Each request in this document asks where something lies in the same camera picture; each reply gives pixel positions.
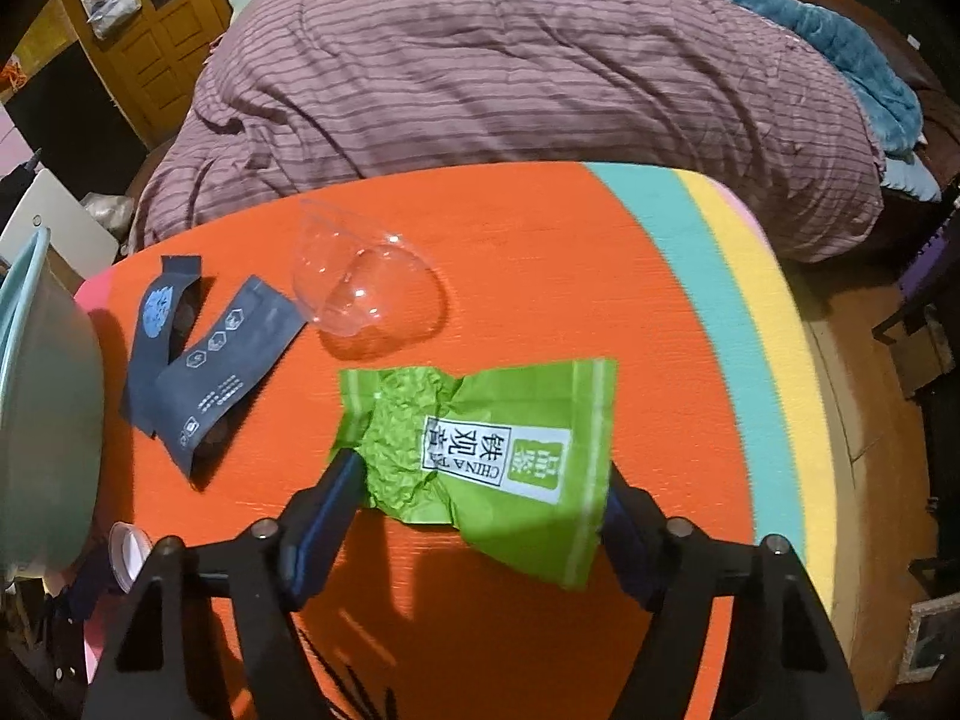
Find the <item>clear plastic cup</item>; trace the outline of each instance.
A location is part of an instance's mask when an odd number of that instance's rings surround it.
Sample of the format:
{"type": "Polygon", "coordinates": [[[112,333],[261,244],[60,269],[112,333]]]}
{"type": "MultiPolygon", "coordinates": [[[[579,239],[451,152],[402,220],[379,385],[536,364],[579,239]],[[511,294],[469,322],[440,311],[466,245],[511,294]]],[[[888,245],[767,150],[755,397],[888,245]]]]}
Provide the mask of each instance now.
{"type": "Polygon", "coordinates": [[[399,234],[319,200],[305,200],[302,213],[293,282],[309,322],[341,338],[376,328],[401,342],[440,327],[440,280],[399,234]]]}

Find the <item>yellow door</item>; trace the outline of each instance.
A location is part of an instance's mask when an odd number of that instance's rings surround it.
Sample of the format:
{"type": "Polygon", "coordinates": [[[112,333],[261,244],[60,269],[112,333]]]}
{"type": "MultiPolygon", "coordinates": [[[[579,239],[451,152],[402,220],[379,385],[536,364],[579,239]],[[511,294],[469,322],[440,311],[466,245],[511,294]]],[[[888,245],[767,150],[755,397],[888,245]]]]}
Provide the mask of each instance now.
{"type": "Polygon", "coordinates": [[[80,0],[61,0],[100,78],[149,148],[184,121],[210,42],[229,24],[227,0],[140,0],[141,11],[97,40],[80,0]]]}

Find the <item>picture frame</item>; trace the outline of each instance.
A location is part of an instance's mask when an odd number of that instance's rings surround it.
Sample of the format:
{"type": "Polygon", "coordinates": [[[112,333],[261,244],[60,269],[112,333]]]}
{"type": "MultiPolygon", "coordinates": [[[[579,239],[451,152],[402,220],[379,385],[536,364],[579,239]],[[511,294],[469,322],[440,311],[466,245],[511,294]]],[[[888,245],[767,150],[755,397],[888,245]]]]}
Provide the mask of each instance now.
{"type": "Polygon", "coordinates": [[[948,652],[960,649],[960,592],[910,607],[898,685],[931,679],[948,652]]]}

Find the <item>dark blue tea packet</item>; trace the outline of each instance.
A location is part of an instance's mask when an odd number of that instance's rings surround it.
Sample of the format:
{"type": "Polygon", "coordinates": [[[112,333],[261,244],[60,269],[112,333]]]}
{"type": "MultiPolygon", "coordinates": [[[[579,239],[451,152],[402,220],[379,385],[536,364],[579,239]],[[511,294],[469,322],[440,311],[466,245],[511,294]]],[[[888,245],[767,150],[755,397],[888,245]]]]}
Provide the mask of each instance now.
{"type": "Polygon", "coordinates": [[[215,425],[215,432],[224,432],[224,425],[236,430],[239,420],[224,416],[270,372],[304,324],[290,300],[251,276],[200,342],[160,373],[155,429],[187,478],[205,436],[215,425]]]}
{"type": "Polygon", "coordinates": [[[200,312],[200,256],[163,256],[162,272],[140,302],[133,352],[120,413],[133,427],[154,435],[152,392],[157,375],[184,351],[200,312]]]}

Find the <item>pink wall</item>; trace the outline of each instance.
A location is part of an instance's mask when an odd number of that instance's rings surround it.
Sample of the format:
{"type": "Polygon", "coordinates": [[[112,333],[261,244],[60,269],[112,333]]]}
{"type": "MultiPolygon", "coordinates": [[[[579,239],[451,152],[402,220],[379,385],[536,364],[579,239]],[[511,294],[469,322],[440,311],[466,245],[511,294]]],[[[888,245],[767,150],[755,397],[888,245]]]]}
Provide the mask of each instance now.
{"type": "Polygon", "coordinates": [[[32,150],[13,125],[6,108],[0,105],[0,176],[13,170],[32,156],[32,150]]]}

